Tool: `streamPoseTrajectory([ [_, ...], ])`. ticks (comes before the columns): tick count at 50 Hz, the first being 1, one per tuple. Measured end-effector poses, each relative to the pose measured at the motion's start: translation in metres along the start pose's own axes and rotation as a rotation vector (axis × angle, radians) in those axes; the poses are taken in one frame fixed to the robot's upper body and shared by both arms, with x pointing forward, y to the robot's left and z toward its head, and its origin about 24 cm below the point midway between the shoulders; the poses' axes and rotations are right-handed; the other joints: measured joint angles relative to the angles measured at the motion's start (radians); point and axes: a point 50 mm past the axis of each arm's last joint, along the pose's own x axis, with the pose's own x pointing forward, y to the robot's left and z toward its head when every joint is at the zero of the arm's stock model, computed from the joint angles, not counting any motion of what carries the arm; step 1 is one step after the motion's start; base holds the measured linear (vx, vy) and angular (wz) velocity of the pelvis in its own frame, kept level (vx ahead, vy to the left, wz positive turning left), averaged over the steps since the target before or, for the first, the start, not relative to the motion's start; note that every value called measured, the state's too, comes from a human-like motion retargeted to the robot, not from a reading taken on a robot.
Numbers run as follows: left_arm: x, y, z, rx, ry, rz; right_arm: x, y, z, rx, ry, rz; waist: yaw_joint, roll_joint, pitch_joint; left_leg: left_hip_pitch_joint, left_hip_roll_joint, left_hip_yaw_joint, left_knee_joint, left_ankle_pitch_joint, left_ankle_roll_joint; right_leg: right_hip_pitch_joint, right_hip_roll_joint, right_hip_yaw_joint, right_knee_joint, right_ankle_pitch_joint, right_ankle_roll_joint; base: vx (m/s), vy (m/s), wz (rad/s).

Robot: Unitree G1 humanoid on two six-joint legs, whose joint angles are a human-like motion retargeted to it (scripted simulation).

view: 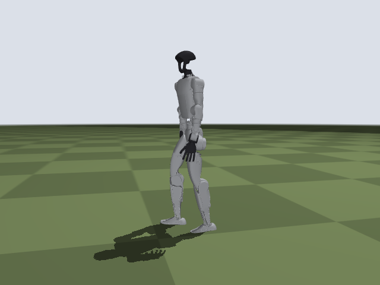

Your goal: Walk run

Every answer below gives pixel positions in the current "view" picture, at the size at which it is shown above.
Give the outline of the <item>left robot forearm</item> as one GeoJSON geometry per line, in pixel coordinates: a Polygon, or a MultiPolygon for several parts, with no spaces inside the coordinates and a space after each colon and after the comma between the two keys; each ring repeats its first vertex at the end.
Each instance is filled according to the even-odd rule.
{"type": "Polygon", "coordinates": [[[198,134],[200,133],[200,126],[203,117],[202,107],[197,104],[195,106],[195,115],[192,116],[192,129],[190,140],[197,141],[198,134]]]}

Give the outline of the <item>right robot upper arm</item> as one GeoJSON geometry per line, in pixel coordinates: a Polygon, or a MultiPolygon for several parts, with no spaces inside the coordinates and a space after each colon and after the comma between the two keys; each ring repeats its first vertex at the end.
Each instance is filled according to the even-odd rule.
{"type": "MultiPolygon", "coordinates": [[[[175,90],[176,90],[176,86],[177,86],[177,82],[175,83],[175,90]]],[[[176,90],[176,92],[177,92],[177,90],[176,90]]],[[[177,108],[177,111],[178,111],[179,114],[181,114],[179,107],[177,108]]]]}

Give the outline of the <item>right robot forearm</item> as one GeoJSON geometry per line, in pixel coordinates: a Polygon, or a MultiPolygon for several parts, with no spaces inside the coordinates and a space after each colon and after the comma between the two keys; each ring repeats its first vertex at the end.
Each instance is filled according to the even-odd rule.
{"type": "Polygon", "coordinates": [[[182,118],[181,114],[179,114],[179,120],[180,120],[180,127],[179,127],[180,131],[182,131],[183,135],[185,135],[185,130],[187,129],[187,124],[185,123],[185,121],[187,121],[187,119],[182,118]]]}

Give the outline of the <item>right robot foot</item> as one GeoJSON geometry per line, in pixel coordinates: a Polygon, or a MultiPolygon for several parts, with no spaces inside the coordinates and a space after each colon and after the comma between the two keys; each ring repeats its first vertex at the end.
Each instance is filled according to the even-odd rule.
{"type": "Polygon", "coordinates": [[[169,219],[161,220],[160,222],[162,224],[179,224],[179,225],[185,225],[186,224],[186,220],[184,218],[181,218],[181,217],[179,220],[175,219],[175,217],[172,217],[169,219]]]}

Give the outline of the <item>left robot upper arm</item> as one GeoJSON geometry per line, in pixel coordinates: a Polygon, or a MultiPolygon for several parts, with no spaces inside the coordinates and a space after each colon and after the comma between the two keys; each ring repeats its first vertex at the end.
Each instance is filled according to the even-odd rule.
{"type": "Polygon", "coordinates": [[[204,89],[204,80],[199,78],[191,79],[191,88],[193,89],[194,102],[195,105],[191,107],[190,112],[192,115],[195,115],[195,106],[200,105],[203,110],[203,89],[204,89]]]}

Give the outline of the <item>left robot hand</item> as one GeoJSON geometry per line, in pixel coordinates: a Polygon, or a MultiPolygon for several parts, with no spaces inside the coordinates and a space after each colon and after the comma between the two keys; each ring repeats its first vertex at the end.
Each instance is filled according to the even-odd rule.
{"type": "MultiPolygon", "coordinates": [[[[187,143],[186,146],[185,146],[183,149],[181,149],[181,151],[180,151],[180,154],[181,154],[181,153],[183,152],[183,150],[185,149],[185,153],[184,153],[184,155],[183,155],[182,160],[184,160],[184,158],[185,158],[185,156],[186,156],[186,153],[187,153],[186,162],[187,162],[187,160],[188,160],[189,154],[190,154],[189,162],[191,161],[192,153],[193,153],[193,159],[192,159],[192,161],[194,162],[194,160],[195,160],[195,153],[196,153],[196,150],[197,150],[195,144],[198,142],[198,138],[197,138],[197,141],[190,140],[190,138],[191,138],[191,134],[192,134],[192,133],[190,133],[190,135],[189,135],[189,140],[188,140],[189,143],[187,143]]],[[[198,137],[199,137],[199,136],[198,136],[198,137]]]]}

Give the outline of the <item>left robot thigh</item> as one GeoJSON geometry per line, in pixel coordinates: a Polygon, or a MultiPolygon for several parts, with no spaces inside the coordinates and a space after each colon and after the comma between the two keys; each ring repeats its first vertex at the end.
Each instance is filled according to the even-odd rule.
{"type": "MultiPolygon", "coordinates": [[[[207,180],[203,179],[203,178],[200,178],[201,176],[201,170],[202,170],[202,158],[201,158],[201,154],[197,151],[201,151],[201,150],[205,150],[206,148],[206,139],[203,138],[202,136],[198,135],[198,142],[195,144],[196,145],[196,153],[195,153],[195,160],[192,161],[193,159],[193,153],[192,153],[192,158],[191,158],[191,161],[189,161],[189,157],[190,157],[190,154],[189,154],[189,157],[188,157],[188,160],[187,160],[187,167],[188,167],[188,173],[189,173],[189,177],[191,179],[191,182],[193,184],[193,186],[195,186],[195,189],[198,191],[198,186],[200,184],[201,181],[206,181],[208,183],[207,180]]],[[[208,184],[209,185],[209,184],[208,184]]]]}

